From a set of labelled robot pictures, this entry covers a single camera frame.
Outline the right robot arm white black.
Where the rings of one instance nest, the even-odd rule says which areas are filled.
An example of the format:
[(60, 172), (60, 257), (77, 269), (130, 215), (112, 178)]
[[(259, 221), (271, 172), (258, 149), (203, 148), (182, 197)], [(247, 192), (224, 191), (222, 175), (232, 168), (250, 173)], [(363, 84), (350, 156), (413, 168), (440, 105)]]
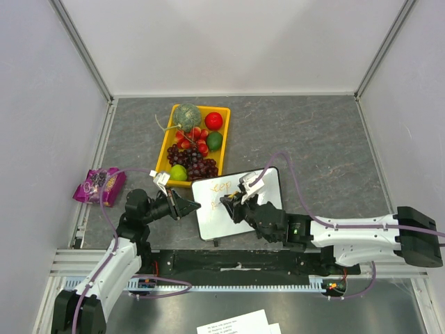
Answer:
[(235, 223), (245, 221), (257, 236), (269, 243), (304, 252), (319, 249), (320, 269), (328, 274), (361, 262), (380, 262), (401, 257), (414, 267), (443, 265), (439, 233), (433, 219), (411, 207), (395, 214), (370, 219), (327, 219), (290, 214), (258, 197), (242, 199), (240, 192), (220, 198)]

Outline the small whiteboard black frame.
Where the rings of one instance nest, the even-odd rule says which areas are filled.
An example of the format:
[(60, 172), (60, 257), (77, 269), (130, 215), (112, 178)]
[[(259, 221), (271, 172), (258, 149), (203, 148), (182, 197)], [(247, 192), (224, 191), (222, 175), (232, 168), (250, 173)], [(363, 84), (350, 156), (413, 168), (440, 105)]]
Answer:
[[(209, 241), (254, 230), (245, 221), (234, 223), (220, 203), (221, 197), (238, 190), (239, 179), (246, 174), (248, 172), (245, 170), (241, 173), (198, 180), (191, 184), (194, 201), (201, 204), (196, 211), (201, 239)], [(271, 202), (276, 208), (281, 209), (282, 193), (277, 167), (270, 167), (262, 180), (265, 185), (259, 191), (258, 203), (262, 205)]]

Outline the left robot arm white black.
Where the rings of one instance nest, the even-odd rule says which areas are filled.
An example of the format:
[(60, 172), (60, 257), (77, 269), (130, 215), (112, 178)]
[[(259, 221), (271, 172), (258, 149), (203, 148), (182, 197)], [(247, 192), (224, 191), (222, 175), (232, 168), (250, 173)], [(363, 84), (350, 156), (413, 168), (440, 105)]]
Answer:
[(174, 189), (150, 198), (135, 189), (127, 194), (115, 236), (95, 268), (73, 290), (62, 290), (55, 299), (52, 333), (105, 333), (108, 318), (127, 283), (137, 273), (156, 268), (147, 240), (149, 224), (164, 217), (179, 220), (201, 207), (182, 198)]

